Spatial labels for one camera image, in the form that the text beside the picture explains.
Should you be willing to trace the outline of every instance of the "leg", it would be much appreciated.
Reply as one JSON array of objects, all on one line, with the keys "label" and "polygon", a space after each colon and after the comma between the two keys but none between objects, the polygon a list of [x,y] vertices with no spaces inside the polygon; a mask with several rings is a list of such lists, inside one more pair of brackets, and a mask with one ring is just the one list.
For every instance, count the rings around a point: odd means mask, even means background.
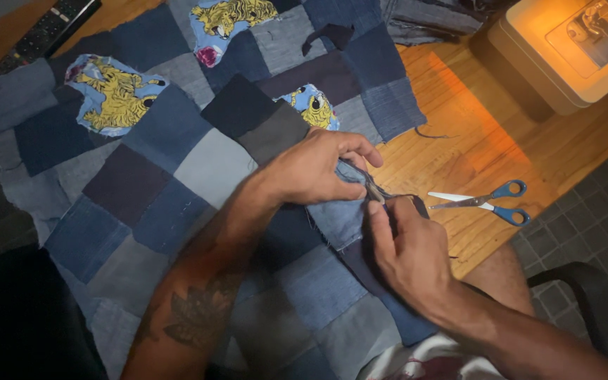
[{"label": "leg", "polygon": [[463,278],[503,306],[534,316],[527,281],[515,250],[505,243]]}]

